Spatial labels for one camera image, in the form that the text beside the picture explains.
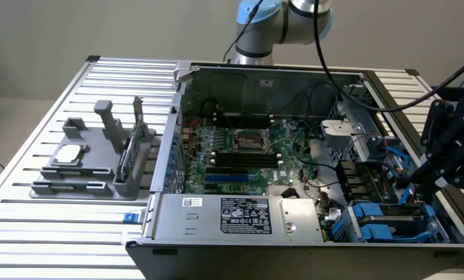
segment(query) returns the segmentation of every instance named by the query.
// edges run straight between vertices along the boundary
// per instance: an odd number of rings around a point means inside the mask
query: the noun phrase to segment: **black pcie slot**
[[[215,166],[278,168],[278,158],[266,153],[216,153]]]
[[[248,169],[246,168],[227,168],[227,167],[207,167],[207,174],[248,174]]]
[[[271,126],[271,119],[268,116],[227,116],[219,115],[216,117],[215,126],[222,128],[251,128],[251,129],[266,129]]]

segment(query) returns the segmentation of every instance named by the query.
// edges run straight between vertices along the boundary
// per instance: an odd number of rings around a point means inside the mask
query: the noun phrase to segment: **blue pcie slot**
[[[244,175],[206,175],[204,181],[207,182],[250,182],[250,176]]]

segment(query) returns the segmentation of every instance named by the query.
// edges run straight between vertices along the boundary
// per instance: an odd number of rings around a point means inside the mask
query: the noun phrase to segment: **green circuit board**
[[[295,127],[296,121],[287,120]],[[187,179],[184,192],[192,194],[246,194],[263,195],[268,186],[288,186],[304,184],[304,178],[300,177],[300,171],[307,176],[313,170],[311,166],[301,163],[295,157],[293,141],[304,143],[305,135],[299,134],[299,130],[288,129],[282,125],[275,125],[268,132],[263,133],[263,140],[267,143],[248,146],[248,143],[238,145],[238,135],[254,134],[262,135],[260,129],[232,129],[216,128],[211,122],[204,121],[194,129],[192,146],[187,149]],[[238,152],[242,153],[275,153],[280,154],[283,164],[278,168],[248,168],[248,182],[214,182],[216,189],[206,189],[207,168],[214,167],[211,163],[212,152]],[[309,154],[297,153],[299,157],[311,161]]]

